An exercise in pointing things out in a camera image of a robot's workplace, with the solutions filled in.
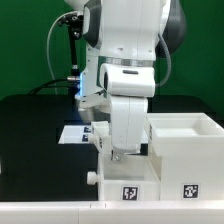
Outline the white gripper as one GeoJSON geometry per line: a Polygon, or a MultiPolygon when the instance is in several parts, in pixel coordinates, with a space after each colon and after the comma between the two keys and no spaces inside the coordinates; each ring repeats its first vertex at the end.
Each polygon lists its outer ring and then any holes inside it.
{"type": "Polygon", "coordinates": [[[137,153],[148,109],[143,97],[111,96],[111,160],[120,162],[124,154],[137,153]]]}

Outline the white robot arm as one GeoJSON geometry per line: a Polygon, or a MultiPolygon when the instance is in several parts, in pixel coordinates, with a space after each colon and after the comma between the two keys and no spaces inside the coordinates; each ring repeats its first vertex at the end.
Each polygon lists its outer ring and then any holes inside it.
{"type": "Polygon", "coordinates": [[[110,150],[132,154],[141,148],[154,63],[183,43],[185,15],[179,0],[64,0],[83,17],[86,66],[81,73],[82,110],[110,114],[110,150]]]}

